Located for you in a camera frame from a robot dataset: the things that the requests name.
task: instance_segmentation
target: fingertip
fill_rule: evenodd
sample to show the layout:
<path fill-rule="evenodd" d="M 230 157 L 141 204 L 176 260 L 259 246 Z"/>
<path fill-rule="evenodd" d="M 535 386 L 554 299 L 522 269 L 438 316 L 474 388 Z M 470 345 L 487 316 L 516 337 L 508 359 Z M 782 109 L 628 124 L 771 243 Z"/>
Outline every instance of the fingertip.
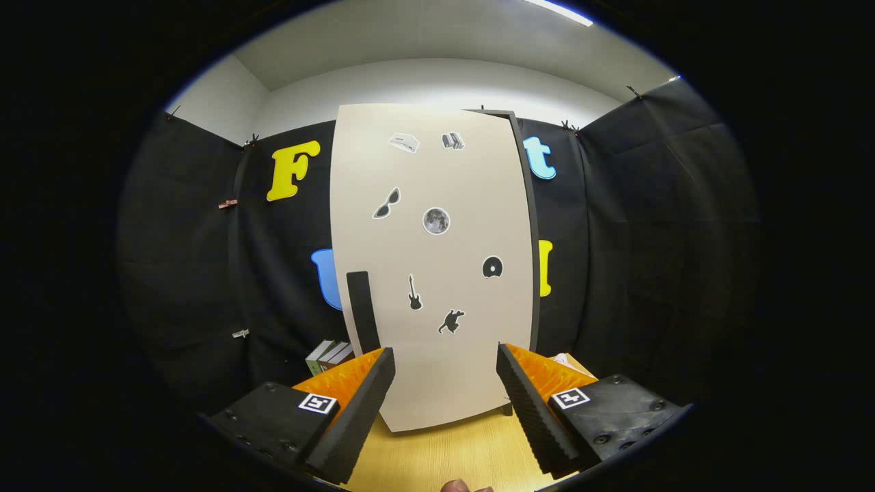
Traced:
<path fill-rule="evenodd" d="M 445 483 L 440 492 L 470 492 L 470 489 L 462 479 L 458 478 Z"/>

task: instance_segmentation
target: blue letter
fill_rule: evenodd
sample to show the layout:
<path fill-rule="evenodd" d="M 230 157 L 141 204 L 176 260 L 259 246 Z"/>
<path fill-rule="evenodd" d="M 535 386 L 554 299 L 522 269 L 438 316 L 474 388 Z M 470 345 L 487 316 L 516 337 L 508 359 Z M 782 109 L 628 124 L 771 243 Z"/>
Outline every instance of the blue letter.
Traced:
<path fill-rule="evenodd" d="M 319 275 L 319 289 L 325 302 L 334 309 L 340 307 L 340 289 L 337 286 L 337 275 L 334 274 L 334 250 L 319 250 L 310 255 L 310 261 L 316 264 Z"/>
<path fill-rule="evenodd" d="M 532 172 L 541 179 L 553 179 L 556 177 L 556 169 L 553 166 L 547 165 L 544 155 L 550 154 L 550 148 L 547 145 L 541 145 L 541 139 L 538 137 L 529 137 L 522 141 L 522 146 L 526 148 L 528 154 L 528 165 L 532 168 Z"/>

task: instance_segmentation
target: yellow letter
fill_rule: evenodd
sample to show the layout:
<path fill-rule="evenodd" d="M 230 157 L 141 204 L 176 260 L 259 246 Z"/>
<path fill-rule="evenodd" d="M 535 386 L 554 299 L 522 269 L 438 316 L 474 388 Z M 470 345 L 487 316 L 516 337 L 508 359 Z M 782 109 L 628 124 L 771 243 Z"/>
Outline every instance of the yellow letter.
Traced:
<path fill-rule="evenodd" d="M 268 201 L 281 200 L 295 196 L 298 187 L 291 184 L 291 176 L 300 181 L 307 174 L 307 154 L 311 157 L 319 155 L 319 142 L 311 140 L 306 144 L 286 147 L 273 153 L 274 159 L 274 183 L 268 191 Z"/>
<path fill-rule="evenodd" d="M 547 283 L 547 256 L 553 250 L 553 243 L 541 239 L 538 241 L 538 249 L 541 253 L 541 297 L 544 297 L 549 295 L 552 290 L 550 284 Z"/>

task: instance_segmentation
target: wooden table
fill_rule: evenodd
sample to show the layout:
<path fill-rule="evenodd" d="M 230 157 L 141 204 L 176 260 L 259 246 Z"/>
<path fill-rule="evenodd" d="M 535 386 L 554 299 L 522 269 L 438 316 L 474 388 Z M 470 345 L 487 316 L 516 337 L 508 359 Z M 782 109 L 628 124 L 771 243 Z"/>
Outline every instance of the wooden table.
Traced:
<path fill-rule="evenodd" d="M 572 358 L 569 362 L 579 366 Z M 439 492 L 457 478 L 471 491 L 491 485 L 495 492 L 531 492 L 558 481 L 541 473 L 516 412 L 508 417 L 495 409 L 450 424 L 395 433 L 377 416 L 353 476 L 343 487 L 354 492 Z"/>

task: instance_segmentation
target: ceiling light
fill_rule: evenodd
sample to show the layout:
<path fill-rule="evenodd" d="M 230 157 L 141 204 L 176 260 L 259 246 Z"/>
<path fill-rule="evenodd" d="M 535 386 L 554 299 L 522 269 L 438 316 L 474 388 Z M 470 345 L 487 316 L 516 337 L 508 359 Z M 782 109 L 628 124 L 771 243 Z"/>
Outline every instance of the ceiling light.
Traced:
<path fill-rule="evenodd" d="M 562 16 L 566 16 L 567 18 L 573 20 L 574 22 L 579 22 L 580 24 L 585 25 L 586 27 L 589 27 L 592 25 L 592 21 L 590 19 L 585 18 L 584 16 L 577 14 L 575 12 L 569 11 L 565 7 L 560 7 L 559 5 L 552 4 L 551 2 L 547 2 L 546 0 L 526 0 L 526 2 L 529 2 L 530 4 L 540 5 L 547 10 L 554 11 L 555 13 L 562 15 Z"/>

